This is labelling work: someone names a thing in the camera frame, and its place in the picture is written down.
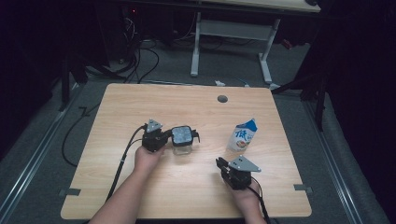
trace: hand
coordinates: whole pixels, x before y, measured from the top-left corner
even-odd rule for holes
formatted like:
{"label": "hand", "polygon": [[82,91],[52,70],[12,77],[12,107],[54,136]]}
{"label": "hand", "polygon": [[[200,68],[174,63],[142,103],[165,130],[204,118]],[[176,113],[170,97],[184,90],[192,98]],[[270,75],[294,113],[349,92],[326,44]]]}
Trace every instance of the hand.
{"label": "hand", "polygon": [[156,152],[150,152],[145,147],[139,147],[134,154],[134,173],[151,174],[164,151],[165,147]]}
{"label": "hand", "polygon": [[[260,210],[259,198],[250,189],[234,190],[227,183],[226,185],[233,195],[233,201],[242,212],[246,223],[265,223]],[[251,182],[250,187],[259,193],[260,187],[255,181]]]}

